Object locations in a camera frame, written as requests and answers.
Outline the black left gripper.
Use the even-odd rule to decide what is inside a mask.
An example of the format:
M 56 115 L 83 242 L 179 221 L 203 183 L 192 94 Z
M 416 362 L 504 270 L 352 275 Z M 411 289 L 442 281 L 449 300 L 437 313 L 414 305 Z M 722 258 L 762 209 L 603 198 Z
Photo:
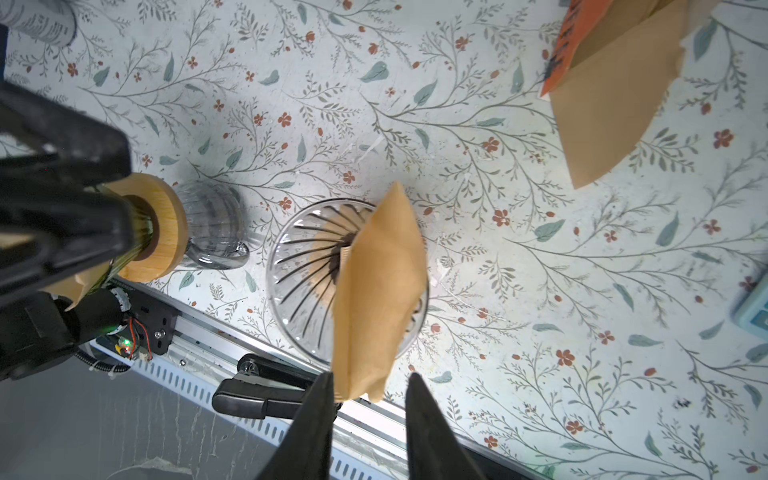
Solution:
M 129 251 L 129 203 L 95 190 L 131 174 L 124 133 L 10 82 L 1 130 L 33 151 L 1 161 L 2 305 Z

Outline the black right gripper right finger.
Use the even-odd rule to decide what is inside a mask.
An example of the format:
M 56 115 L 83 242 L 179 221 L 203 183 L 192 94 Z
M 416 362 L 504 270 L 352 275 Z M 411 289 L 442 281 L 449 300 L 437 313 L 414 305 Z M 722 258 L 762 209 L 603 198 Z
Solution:
M 485 479 L 418 373 L 409 377 L 405 412 L 410 479 Z

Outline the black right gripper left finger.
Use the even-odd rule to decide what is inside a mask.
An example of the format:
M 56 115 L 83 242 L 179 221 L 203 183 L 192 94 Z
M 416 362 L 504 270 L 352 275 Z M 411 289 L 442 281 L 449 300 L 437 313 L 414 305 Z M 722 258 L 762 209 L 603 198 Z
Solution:
M 331 372 L 317 378 L 258 480 L 329 479 L 335 420 L 333 381 Z

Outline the green glass dripper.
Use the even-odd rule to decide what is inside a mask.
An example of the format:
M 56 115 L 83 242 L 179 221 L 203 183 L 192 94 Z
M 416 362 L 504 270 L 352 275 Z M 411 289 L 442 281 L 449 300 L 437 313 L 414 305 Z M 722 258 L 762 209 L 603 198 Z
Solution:
M 130 262 L 134 261 L 151 243 L 154 233 L 153 220 L 148 210 L 137 204 L 131 204 L 133 240 L 131 247 L 123 254 L 109 262 L 107 271 L 91 288 L 93 293 L 102 288 L 109 280 L 120 273 Z

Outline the grey glass pitcher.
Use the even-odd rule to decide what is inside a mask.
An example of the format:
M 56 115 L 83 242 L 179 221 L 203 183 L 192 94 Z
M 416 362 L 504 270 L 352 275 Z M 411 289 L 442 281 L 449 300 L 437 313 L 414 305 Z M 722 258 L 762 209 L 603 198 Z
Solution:
M 228 184 L 211 180 L 180 183 L 174 188 L 183 206 L 188 241 L 181 266 L 233 270 L 248 262 L 246 209 Z

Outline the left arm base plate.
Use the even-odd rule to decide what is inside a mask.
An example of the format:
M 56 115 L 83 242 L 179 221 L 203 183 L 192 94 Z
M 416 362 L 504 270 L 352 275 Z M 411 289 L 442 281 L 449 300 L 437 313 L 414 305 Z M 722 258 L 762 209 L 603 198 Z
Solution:
M 166 301 L 136 288 L 125 286 L 124 290 L 131 303 L 128 312 L 134 320 L 134 330 L 149 342 L 153 355 L 165 355 L 174 339 L 180 311 Z

